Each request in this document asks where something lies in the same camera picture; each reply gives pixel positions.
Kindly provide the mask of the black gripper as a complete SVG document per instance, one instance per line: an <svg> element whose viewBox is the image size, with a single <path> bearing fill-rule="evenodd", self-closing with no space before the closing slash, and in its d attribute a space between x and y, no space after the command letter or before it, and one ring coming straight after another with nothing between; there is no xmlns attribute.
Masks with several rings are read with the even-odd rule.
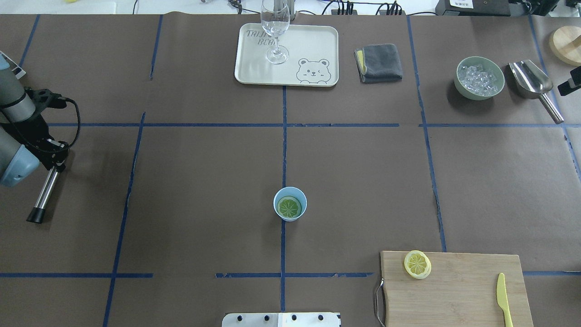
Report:
<svg viewBox="0 0 581 327"><path fill-rule="evenodd" d="M44 164L47 170L66 169L70 145L56 141L41 113L46 108L64 109L70 100L49 89L24 89L23 95L9 106L9 134Z"/></svg>

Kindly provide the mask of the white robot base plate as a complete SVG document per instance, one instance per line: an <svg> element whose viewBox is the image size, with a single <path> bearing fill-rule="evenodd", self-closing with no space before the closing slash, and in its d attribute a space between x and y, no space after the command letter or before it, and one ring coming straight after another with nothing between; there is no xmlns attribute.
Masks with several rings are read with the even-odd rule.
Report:
<svg viewBox="0 0 581 327"><path fill-rule="evenodd" d="M222 327L340 327L340 313L257 312L230 313L222 319Z"/></svg>

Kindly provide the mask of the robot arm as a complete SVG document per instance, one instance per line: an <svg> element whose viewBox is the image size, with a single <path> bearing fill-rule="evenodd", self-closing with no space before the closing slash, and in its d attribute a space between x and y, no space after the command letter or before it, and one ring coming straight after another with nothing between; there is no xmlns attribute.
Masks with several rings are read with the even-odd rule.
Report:
<svg viewBox="0 0 581 327"><path fill-rule="evenodd" d="M23 87L12 61L2 56L0 62L1 184L13 187L39 165L63 172L71 145L50 135L42 112L65 109L71 99L49 89Z"/></svg>

